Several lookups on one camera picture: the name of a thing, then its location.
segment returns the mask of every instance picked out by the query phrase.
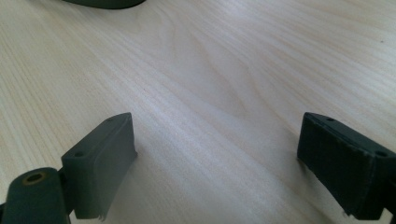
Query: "dark green object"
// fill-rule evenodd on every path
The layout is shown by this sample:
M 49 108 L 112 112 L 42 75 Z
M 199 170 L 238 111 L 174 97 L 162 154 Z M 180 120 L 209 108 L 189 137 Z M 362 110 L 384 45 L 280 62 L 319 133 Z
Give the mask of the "dark green object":
M 105 120 L 62 156 L 77 218 L 105 217 L 137 153 L 131 114 Z
M 55 169 L 33 170 L 12 181 L 2 224 L 16 223 L 70 223 Z
M 0 223 L 64 224 L 73 210 L 77 218 L 105 218 L 136 156 L 131 114 L 107 119 L 62 156 L 59 172 L 41 168 L 16 178 Z
M 104 9 L 123 9 L 127 7 L 134 7 L 145 0 L 64 0 L 85 7 L 99 7 Z
M 345 124 L 305 113 L 297 152 L 348 215 L 377 220 L 396 212 L 396 154 Z

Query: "light wood surface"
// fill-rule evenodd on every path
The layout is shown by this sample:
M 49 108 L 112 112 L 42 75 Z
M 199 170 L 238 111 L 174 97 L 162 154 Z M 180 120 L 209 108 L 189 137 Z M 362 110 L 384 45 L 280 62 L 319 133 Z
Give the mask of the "light wood surface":
M 395 97 L 394 1 L 1 0 L 0 202 L 130 111 L 105 223 L 361 223 L 297 162 L 303 113 L 396 150 Z

